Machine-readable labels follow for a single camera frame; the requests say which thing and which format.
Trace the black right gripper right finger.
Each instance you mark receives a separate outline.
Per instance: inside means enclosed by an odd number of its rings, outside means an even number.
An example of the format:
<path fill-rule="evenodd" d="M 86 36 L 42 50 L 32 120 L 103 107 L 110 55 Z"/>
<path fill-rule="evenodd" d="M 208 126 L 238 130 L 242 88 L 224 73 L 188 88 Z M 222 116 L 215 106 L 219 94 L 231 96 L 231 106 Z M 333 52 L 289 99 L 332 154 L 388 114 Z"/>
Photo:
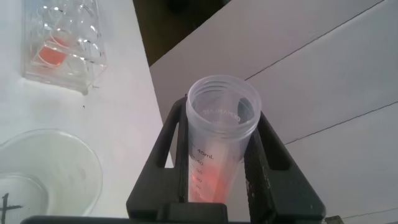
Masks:
<path fill-rule="evenodd" d="M 251 223 L 321 223 L 326 208 L 266 117 L 244 154 Z"/>

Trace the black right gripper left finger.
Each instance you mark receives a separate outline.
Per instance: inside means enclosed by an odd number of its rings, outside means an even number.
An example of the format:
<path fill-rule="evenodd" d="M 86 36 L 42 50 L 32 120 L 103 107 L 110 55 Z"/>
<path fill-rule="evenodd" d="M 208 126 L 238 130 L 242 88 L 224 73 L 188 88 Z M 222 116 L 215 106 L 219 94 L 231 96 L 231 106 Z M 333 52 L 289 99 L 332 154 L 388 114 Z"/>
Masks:
<path fill-rule="evenodd" d="M 126 202 L 129 218 L 155 220 L 160 208 L 188 200 L 188 128 L 185 97 L 177 100 Z M 174 136 L 175 165 L 166 168 Z"/>

